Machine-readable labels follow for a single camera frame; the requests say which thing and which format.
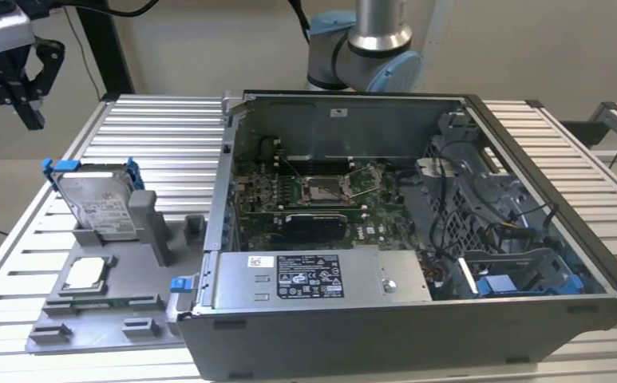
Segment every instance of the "aluminum extrusion table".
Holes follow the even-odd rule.
[[[503,126],[617,256],[617,177],[550,113],[523,101],[486,101]],[[207,213],[222,124],[216,98],[122,96],[103,102],[65,158],[123,162],[143,169],[166,219]],[[25,338],[39,317],[75,224],[45,185],[0,247],[0,381],[200,381],[184,347],[35,356]],[[574,338],[537,365],[486,366],[304,381],[529,381],[617,383],[617,327]]]

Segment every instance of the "warning label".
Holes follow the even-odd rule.
[[[280,299],[343,298],[338,255],[279,255],[276,296]]]
[[[135,231],[124,201],[81,201],[81,209],[91,228],[100,235]]]

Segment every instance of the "motherboard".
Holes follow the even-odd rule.
[[[243,251],[418,250],[395,172],[383,160],[236,164],[235,211]]]

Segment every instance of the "hard drive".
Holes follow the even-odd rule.
[[[93,230],[104,241],[138,239],[128,212],[134,190],[142,189],[136,163],[80,164],[60,161],[44,174],[76,217],[79,228]]]

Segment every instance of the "white sticker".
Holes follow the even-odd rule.
[[[128,209],[120,199],[81,202],[83,215],[98,234],[118,234],[135,231]]]
[[[248,267],[274,267],[275,266],[275,257],[248,257]]]
[[[330,117],[348,117],[348,109],[344,109],[344,108],[331,109]]]

